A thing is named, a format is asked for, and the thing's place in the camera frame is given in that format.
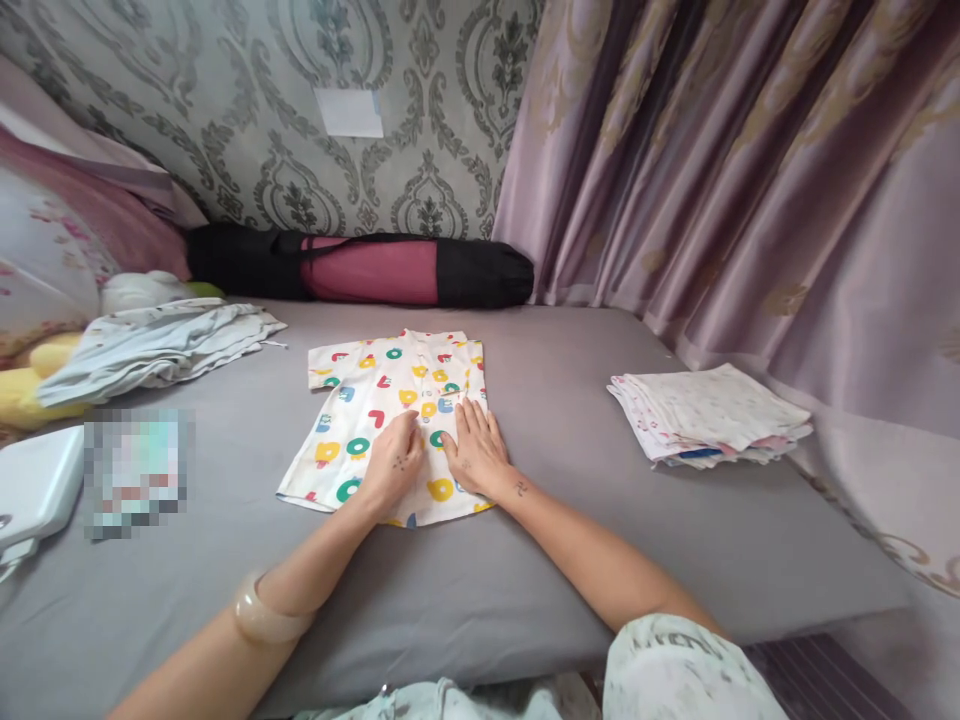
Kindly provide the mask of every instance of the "stack of folded cloths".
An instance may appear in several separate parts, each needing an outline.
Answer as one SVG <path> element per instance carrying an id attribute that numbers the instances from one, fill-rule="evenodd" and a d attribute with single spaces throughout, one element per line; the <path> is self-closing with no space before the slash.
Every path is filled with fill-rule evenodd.
<path id="1" fill-rule="evenodd" d="M 662 375 L 614 375 L 607 390 L 654 464 L 766 464 L 813 432 L 810 413 L 732 365 Z"/>

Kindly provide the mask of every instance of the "crumpled clothing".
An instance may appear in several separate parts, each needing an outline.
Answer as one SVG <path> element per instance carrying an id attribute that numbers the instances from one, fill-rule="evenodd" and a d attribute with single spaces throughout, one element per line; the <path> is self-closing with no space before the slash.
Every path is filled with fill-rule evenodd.
<path id="1" fill-rule="evenodd" d="M 704 469 L 766 464 L 813 432 L 810 413 L 730 364 L 713 370 L 614 375 L 617 399 L 647 457 Z"/>
<path id="2" fill-rule="evenodd" d="M 37 388 L 44 407 L 103 403 L 136 387 L 193 380 L 242 355 L 285 323 L 248 303 L 195 298 L 97 318 L 70 361 Z"/>

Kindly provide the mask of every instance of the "yoga mat bag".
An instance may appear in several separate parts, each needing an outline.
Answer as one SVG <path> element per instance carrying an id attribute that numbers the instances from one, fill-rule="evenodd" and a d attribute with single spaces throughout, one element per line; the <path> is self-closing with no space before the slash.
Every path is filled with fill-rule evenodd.
<path id="1" fill-rule="evenodd" d="M 194 280 L 229 295 L 502 308 L 533 292 L 533 263 L 506 243 L 401 233 L 324 238 L 213 223 L 187 234 Z"/>

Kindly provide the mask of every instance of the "bed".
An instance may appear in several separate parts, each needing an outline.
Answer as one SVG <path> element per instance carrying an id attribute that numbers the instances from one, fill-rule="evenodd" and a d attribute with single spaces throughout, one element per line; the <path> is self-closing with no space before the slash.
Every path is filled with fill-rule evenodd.
<path id="1" fill-rule="evenodd" d="M 906 604 L 900 571 L 785 463 L 650 468 L 605 385 L 683 369 L 619 310 L 491 312 L 263 302 L 289 323 L 195 382 L 113 407 L 194 412 L 184 512 L 131 540 L 91 543 L 83 518 L 44 542 L 0 609 L 0 714 L 102 717 L 327 516 L 274 492 L 325 396 L 311 347 L 423 331 L 482 340 L 512 458 L 536 482 L 662 563 L 740 643 Z M 363 544 L 257 717 L 369 698 L 384 684 L 503 681 L 602 666 L 611 635 L 503 512 Z"/>

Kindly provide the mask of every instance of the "light blue clothing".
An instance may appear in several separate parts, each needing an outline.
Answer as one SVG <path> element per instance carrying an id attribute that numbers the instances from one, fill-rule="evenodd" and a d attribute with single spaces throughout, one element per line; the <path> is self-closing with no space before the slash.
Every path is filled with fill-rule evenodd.
<path id="1" fill-rule="evenodd" d="M 465 691 L 451 680 L 382 694 L 356 708 L 300 713 L 294 720 L 599 720 L 579 675 Z M 626 625 L 607 653 L 606 720 L 786 720 L 739 647 L 691 620 L 648 615 Z"/>

